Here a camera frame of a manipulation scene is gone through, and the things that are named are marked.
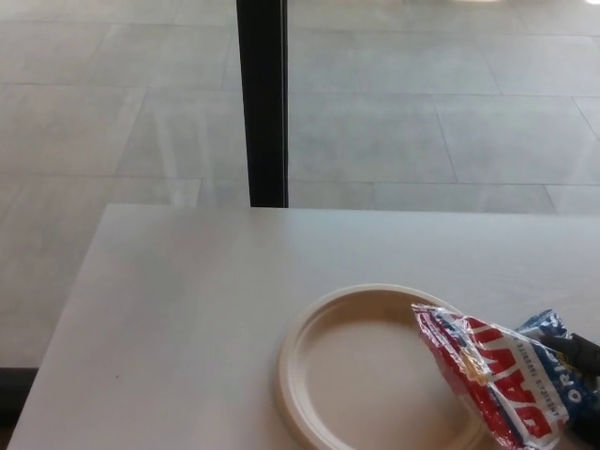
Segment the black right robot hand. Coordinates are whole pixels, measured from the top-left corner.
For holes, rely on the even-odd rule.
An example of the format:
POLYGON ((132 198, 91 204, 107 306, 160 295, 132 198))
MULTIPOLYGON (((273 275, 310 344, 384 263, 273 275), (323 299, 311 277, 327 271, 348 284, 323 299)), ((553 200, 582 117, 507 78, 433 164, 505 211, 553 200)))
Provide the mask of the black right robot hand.
POLYGON ((599 376, 599 346, 573 334, 571 337, 541 337, 543 345, 561 353, 567 363, 585 375, 599 376))

